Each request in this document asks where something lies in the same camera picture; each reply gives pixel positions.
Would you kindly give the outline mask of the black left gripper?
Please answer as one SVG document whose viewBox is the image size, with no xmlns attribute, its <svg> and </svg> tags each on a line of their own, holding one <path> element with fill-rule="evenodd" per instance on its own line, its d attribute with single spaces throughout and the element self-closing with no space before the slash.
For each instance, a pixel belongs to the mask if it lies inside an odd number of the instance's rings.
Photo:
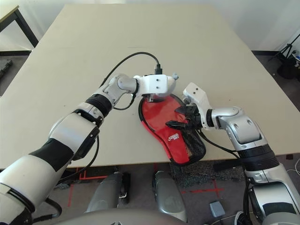
<svg viewBox="0 0 300 225">
<path fill-rule="evenodd" d="M 147 96 L 148 102 L 159 103 L 165 100 L 165 97 L 159 96 L 158 94 L 149 94 Z"/>
</svg>

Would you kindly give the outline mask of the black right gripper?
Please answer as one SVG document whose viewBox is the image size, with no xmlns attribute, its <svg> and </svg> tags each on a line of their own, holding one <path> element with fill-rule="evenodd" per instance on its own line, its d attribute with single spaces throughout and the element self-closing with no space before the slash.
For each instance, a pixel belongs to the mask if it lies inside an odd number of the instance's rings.
<svg viewBox="0 0 300 225">
<path fill-rule="evenodd" d="M 168 126 L 169 128 L 186 129 L 187 125 L 189 125 L 189 127 L 192 129 L 202 128 L 201 115 L 196 105 L 180 106 L 175 109 L 175 112 L 185 115 L 188 124 L 185 122 L 170 120 L 165 123 L 165 125 Z"/>
</svg>

